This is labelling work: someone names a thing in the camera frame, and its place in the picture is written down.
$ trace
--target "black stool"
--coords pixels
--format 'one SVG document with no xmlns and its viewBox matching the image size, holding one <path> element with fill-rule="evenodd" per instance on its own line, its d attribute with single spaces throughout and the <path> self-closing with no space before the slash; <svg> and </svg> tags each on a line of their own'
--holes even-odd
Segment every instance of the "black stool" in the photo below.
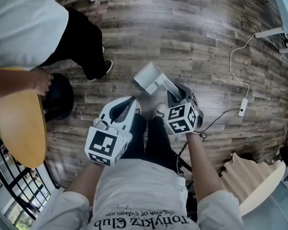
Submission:
<svg viewBox="0 0 288 230">
<path fill-rule="evenodd" d="M 54 73 L 51 87 L 42 101 L 45 121 L 62 120 L 69 116 L 73 107 L 73 90 L 68 79 L 62 74 Z"/>
</svg>

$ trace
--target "black cable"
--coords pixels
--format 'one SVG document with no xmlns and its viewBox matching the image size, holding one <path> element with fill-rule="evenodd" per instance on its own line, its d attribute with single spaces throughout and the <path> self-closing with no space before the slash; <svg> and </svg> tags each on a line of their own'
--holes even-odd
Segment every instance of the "black cable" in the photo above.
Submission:
<svg viewBox="0 0 288 230">
<path fill-rule="evenodd" d="M 204 142 L 205 139 L 207 138 L 207 134 L 205 133 L 205 131 L 207 129 L 209 129 L 221 116 L 223 116 L 223 114 L 227 113 L 227 112 L 230 112 L 230 111 L 242 111 L 243 112 L 243 109 L 240 109 L 240 108 L 232 108 L 232 109 L 228 109 L 226 110 L 225 112 L 223 112 L 215 121 L 213 121 L 206 129 L 204 130 L 201 130 L 201 131 L 196 131 L 196 133 L 198 133 L 198 135 L 202 138 L 202 141 Z M 178 154 L 178 157 L 177 157 L 177 163 L 178 163 L 178 160 L 181 160 L 182 158 L 180 157 L 182 152 L 185 150 L 185 148 L 187 147 L 188 145 L 188 142 L 186 141 L 186 143 L 183 145 L 182 149 L 180 150 L 179 154 Z M 180 176 L 183 176 L 183 173 L 179 174 L 179 171 L 176 172 L 178 175 Z"/>
</svg>

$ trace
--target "white box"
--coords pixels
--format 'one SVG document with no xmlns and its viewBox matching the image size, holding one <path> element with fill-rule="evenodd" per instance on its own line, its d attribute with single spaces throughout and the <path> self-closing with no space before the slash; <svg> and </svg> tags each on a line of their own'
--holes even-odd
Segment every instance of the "white box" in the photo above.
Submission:
<svg viewBox="0 0 288 230">
<path fill-rule="evenodd" d="M 84 151 L 87 157 L 97 163 L 113 166 L 127 150 L 132 134 L 122 129 L 110 127 L 101 130 L 90 127 Z"/>
<path fill-rule="evenodd" d="M 169 108 L 165 112 L 164 120 L 174 134 L 184 134 L 194 131 L 197 111 L 191 103 Z"/>
</svg>

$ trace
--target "foot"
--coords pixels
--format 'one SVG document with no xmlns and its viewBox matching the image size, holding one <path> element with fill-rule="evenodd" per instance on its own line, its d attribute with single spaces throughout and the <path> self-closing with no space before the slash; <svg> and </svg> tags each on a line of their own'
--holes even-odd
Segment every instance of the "foot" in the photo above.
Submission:
<svg viewBox="0 0 288 230">
<path fill-rule="evenodd" d="M 110 59 L 107 59 L 107 60 L 105 60 L 105 64 L 106 64 L 106 68 L 107 68 L 107 72 L 106 72 L 105 75 L 107 75 L 107 74 L 111 71 L 111 69 L 112 69 L 112 67 L 113 67 L 113 61 L 110 60 Z"/>
<path fill-rule="evenodd" d="M 288 43 L 283 42 L 283 47 L 284 47 L 284 48 L 288 48 Z"/>
<path fill-rule="evenodd" d="M 281 33 L 280 35 L 281 35 L 282 39 L 283 39 L 286 43 L 288 43 L 288 38 L 286 37 L 285 33 Z"/>
<path fill-rule="evenodd" d="M 142 108 L 141 108 L 140 103 L 136 105 L 135 113 L 140 114 L 140 115 L 142 114 Z"/>
<path fill-rule="evenodd" d="M 155 108 L 155 112 L 154 112 L 154 117 L 161 117 L 164 118 L 165 117 L 165 112 L 167 110 L 167 105 L 165 105 L 164 103 L 159 103 L 156 108 Z"/>
</svg>

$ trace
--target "white sneaker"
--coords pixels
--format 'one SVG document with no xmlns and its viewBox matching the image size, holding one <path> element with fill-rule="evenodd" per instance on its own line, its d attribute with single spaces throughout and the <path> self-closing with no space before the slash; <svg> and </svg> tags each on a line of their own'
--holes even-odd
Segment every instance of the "white sneaker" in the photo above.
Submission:
<svg viewBox="0 0 288 230">
<path fill-rule="evenodd" d="M 159 103 L 156 108 L 155 108 L 155 112 L 154 112 L 154 117 L 161 117 L 164 118 L 165 117 L 165 112 L 167 110 L 167 105 L 165 105 L 164 103 Z"/>
<path fill-rule="evenodd" d="M 136 105 L 135 113 L 140 114 L 140 115 L 142 114 L 142 108 L 141 108 L 140 103 Z"/>
</svg>

